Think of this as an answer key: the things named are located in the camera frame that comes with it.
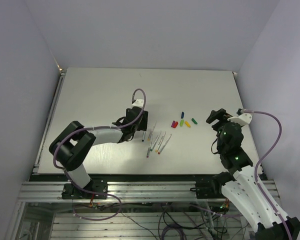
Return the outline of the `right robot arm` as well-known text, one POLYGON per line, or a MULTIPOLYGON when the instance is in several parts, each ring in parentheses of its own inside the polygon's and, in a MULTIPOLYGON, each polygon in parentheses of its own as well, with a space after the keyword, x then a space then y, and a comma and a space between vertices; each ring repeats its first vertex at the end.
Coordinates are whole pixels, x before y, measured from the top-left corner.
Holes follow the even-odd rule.
POLYGON ((251 123, 253 111, 238 109, 232 116, 223 108, 212 110, 206 123, 216 131, 216 154, 225 172, 213 177, 211 194, 226 197, 252 227, 257 240, 296 240, 300 221, 276 202, 258 175, 261 162, 253 164, 242 148, 242 128, 251 123))

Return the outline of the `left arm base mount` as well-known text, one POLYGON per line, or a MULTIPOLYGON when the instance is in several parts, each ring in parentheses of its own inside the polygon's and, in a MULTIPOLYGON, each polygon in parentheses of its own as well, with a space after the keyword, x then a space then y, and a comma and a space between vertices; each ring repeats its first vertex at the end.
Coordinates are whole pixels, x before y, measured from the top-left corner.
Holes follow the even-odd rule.
POLYGON ((107 198, 108 185, 103 180, 93 181, 91 180, 83 189, 77 188, 72 183, 67 183, 63 186, 61 198, 63 200, 90 200, 107 198))

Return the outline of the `blue marker pen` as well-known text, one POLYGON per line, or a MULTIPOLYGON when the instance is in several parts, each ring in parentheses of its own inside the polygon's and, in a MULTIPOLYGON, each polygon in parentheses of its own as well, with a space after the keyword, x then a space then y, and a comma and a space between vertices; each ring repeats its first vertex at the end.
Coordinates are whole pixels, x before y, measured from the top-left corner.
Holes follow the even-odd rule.
POLYGON ((145 137, 146 137, 146 131, 143 131, 143 134, 142 134, 142 142, 144 142, 145 141, 145 137))

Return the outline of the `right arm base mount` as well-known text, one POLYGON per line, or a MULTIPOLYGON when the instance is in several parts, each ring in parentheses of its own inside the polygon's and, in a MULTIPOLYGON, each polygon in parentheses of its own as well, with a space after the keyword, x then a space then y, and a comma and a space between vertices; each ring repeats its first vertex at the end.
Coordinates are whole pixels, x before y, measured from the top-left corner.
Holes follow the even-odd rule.
POLYGON ((196 181, 194 187, 189 190, 196 195, 196 199, 221 199, 222 187, 227 182, 234 181, 234 177, 229 172, 221 172, 217 175, 204 177, 202 180, 196 181))

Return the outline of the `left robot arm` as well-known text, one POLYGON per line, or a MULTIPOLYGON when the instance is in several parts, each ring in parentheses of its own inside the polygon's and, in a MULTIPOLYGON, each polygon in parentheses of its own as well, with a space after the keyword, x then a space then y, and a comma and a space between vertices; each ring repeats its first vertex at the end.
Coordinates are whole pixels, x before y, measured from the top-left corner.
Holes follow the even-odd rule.
POLYGON ((148 111, 133 106, 110 126, 84 127, 72 121, 51 143, 49 152, 53 163, 60 163, 59 167, 75 186, 74 192, 79 198, 86 199, 96 190, 83 164, 91 148, 131 141, 137 131, 147 130, 148 115, 148 111))

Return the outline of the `orange marker pen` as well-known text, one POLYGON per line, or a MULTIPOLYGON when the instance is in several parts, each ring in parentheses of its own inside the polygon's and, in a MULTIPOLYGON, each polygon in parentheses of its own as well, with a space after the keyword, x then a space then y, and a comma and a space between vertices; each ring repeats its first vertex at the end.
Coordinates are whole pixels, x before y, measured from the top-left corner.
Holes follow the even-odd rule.
POLYGON ((151 130, 150 130, 150 132, 149 132, 149 135, 148 135, 148 138, 147 138, 148 141, 150 141, 151 138, 152 138, 152 136, 153 136, 153 132, 154 132, 154 130, 155 130, 156 124, 157 124, 157 121, 155 121, 153 127, 151 128, 151 130))

